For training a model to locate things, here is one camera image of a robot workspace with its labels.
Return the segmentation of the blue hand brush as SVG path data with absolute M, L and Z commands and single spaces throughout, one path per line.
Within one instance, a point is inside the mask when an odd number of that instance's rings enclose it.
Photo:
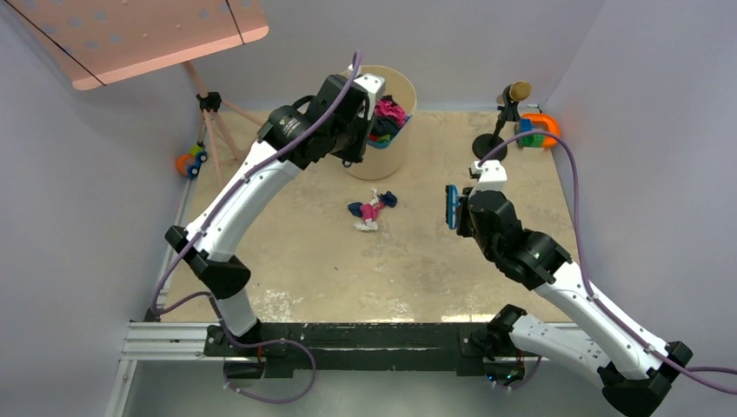
M 460 207 L 460 193 L 454 184 L 445 186 L 446 194 L 446 224 L 450 230 L 457 230 L 458 208 Z

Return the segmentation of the blue dustpan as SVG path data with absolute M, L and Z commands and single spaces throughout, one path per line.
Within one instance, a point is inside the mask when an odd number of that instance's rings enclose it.
M 371 140 L 369 140 L 369 136 L 372 135 L 371 134 L 371 130 L 372 129 L 371 129 L 370 132 L 369 132 L 367 145 L 368 146 L 371 146 L 371 147 L 373 147 L 375 149 L 385 149 L 385 148 L 387 148 L 394 141 L 394 139 L 398 136 L 398 134 L 400 133 L 400 131 L 408 124 L 408 122 L 410 120 L 411 120 L 411 116 L 407 116 L 406 122 L 402 125 L 402 128 L 399 130 L 399 132 L 394 137 L 383 136 L 383 137 L 380 138 L 380 141 L 379 142 L 372 142 Z

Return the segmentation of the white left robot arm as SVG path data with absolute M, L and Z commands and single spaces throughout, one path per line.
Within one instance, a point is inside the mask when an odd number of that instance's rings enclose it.
M 165 239 L 209 291 L 225 343 L 251 354 L 261 322 L 247 293 L 250 270 L 236 257 L 241 239 L 273 197 L 310 164 L 334 156 L 346 167 L 360 163 L 385 91 L 381 76 L 328 76 L 317 94 L 269 114 L 236 173 L 215 200 L 186 227 Z

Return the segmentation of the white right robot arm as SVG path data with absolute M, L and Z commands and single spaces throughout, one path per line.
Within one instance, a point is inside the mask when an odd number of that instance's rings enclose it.
M 450 229 L 474 239 L 505 277 L 548 300 L 580 329 L 567 334 L 507 305 L 488 324 L 490 347 L 557 361 L 592 381 L 619 413 L 652 415 L 679 375 L 674 366 L 686 366 L 692 350 L 646 330 L 594 284 L 585 283 L 570 253 L 549 235 L 524 228 L 502 192 L 448 185 L 446 196 Z

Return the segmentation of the black paper scrap centre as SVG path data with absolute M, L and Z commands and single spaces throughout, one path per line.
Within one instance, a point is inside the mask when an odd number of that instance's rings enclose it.
M 394 118 L 379 116 L 375 119 L 371 134 L 379 137 L 394 137 L 402 128 L 402 124 Z

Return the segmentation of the beige round bin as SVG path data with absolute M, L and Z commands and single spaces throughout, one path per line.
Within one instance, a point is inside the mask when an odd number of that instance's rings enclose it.
M 355 178 L 374 181 L 393 175 L 408 154 L 411 119 L 416 109 L 414 85 L 401 72 L 381 65 L 363 65 L 356 80 L 367 84 L 372 76 L 384 81 L 375 100 L 375 122 L 369 131 L 362 162 L 348 168 Z

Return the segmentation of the pink paper scrap right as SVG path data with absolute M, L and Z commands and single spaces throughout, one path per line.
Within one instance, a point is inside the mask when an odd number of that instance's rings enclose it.
M 384 96 L 377 102 L 375 114 L 380 117 L 390 118 L 401 125 L 407 120 L 405 109 L 392 96 Z

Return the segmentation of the pink paper scrap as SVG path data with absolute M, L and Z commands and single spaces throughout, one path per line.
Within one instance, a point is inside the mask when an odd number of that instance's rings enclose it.
M 382 211 L 384 207 L 385 207 L 385 204 L 383 202 L 378 202 L 376 204 L 364 203 L 360 207 L 360 210 L 362 213 L 362 220 L 366 223 L 376 222 L 378 215 L 380 214 L 380 212 Z
M 384 96 L 377 102 L 375 114 L 380 117 L 390 118 L 401 125 L 407 120 L 405 109 L 392 96 Z

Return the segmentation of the black microphone stand toy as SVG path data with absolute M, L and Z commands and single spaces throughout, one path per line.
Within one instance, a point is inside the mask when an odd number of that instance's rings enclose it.
M 531 84 L 520 80 L 509 84 L 498 95 L 496 99 L 498 115 L 494 131 L 479 135 L 472 142 L 472 152 L 479 161 L 496 146 L 502 144 L 500 133 L 505 125 L 521 119 L 518 106 L 530 96 L 531 92 Z

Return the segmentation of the dark blue scrap front left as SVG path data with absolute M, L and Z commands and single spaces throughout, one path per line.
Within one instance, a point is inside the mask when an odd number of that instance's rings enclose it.
M 362 207 L 363 207 L 363 203 L 361 202 L 352 202 L 347 206 L 350 214 L 355 217 L 359 217 L 359 218 L 363 218 Z

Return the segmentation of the blue paper scrap front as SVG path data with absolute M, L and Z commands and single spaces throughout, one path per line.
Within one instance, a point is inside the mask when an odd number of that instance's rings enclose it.
M 398 203 L 397 197 L 391 191 L 387 191 L 386 193 L 379 194 L 379 200 L 384 206 L 387 206 L 390 208 L 394 208 Z

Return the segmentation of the pink paper scrap left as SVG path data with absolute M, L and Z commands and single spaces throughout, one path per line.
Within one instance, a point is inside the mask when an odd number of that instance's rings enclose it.
M 364 203 L 360 207 L 360 210 L 362 213 L 362 220 L 366 223 L 376 222 L 378 215 L 380 214 L 380 212 L 382 211 L 384 207 L 385 207 L 385 204 L 383 202 L 378 202 L 376 204 Z

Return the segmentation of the orange colourful block toy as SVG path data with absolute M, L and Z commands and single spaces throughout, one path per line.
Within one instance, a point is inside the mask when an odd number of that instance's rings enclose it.
M 519 148 L 551 149 L 557 145 L 557 140 L 544 135 L 544 132 L 556 137 L 561 135 L 558 122 L 545 113 L 525 113 L 521 116 L 515 124 L 514 133 L 519 135 L 529 131 L 533 131 L 533 134 L 516 141 Z

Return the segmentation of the orange wheeled toy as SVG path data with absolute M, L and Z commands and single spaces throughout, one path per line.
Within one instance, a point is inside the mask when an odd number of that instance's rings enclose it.
M 196 178 L 202 168 L 202 165 L 209 159 L 208 152 L 203 146 L 194 145 L 187 154 L 182 154 L 176 158 L 175 167 L 179 174 L 188 178 Z

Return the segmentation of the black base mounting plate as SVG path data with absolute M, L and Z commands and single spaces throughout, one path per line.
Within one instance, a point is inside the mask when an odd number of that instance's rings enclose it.
M 538 364 L 474 322 L 265 323 L 254 341 L 207 328 L 203 354 L 226 361 L 232 379 L 291 378 L 296 371 L 453 372 L 515 386 Z

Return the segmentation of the pink music stand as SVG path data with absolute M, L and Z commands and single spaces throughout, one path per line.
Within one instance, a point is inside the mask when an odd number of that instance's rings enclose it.
M 245 158 L 219 109 L 253 123 L 260 118 L 208 90 L 194 61 L 266 37 L 269 22 L 261 2 L 3 1 L 1 8 L 31 32 L 77 90 L 182 66 L 196 89 L 200 133 L 209 138 L 192 159 L 212 161 L 223 186 L 216 140 L 224 141 L 232 162 Z

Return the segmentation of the aluminium frame rail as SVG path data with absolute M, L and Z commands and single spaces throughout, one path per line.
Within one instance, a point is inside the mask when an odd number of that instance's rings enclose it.
M 268 322 L 441 324 L 487 321 L 505 304 L 567 326 L 549 302 L 504 278 L 475 245 L 443 221 L 444 181 L 381 181 L 397 208 L 375 232 L 354 228 L 350 202 L 371 184 L 351 176 L 302 178 L 280 193 L 238 252 L 254 276 L 253 309 Z M 449 372 L 321 370 L 315 380 L 249 383 L 255 399 L 223 387 L 218 360 L 203 354 L 214 313 L 197 299 L 162 323 L 130 325 L 123 358 L 136 364 L 121 398 L 125 416 L 612 416 L 601 392 L 544 361 L 524 387 L 506 393 L 482 377 Z

